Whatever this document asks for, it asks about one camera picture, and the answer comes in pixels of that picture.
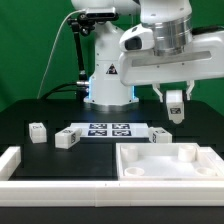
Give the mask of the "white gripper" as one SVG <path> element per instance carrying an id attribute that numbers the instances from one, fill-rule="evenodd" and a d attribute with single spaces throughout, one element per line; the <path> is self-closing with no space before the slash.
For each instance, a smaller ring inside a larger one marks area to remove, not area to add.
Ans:
<path id="1" fill-rule="evenodd" d="M 124 85 L 152 84 L 160 102 L 164 102 L 160 84 L 187 81 L 186 99 L 190 100 L 194 80 L 224 76 L 224 30 L 194 35 L 177 55 L 155 56 L 152 49 L 122 52 L 119 66 Z"/>

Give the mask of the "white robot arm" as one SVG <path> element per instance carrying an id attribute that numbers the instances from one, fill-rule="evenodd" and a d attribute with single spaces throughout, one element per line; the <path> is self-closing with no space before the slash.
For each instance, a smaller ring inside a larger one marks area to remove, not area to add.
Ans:
<path id="1" fill-rule="evenodd" d="M 224 30 L 191 27 L 189 0 L 71 0 L 80 31 L 95 33 L 95 71 L 85 105 L 137 104 L 134 88 L 224 77 Z"/>

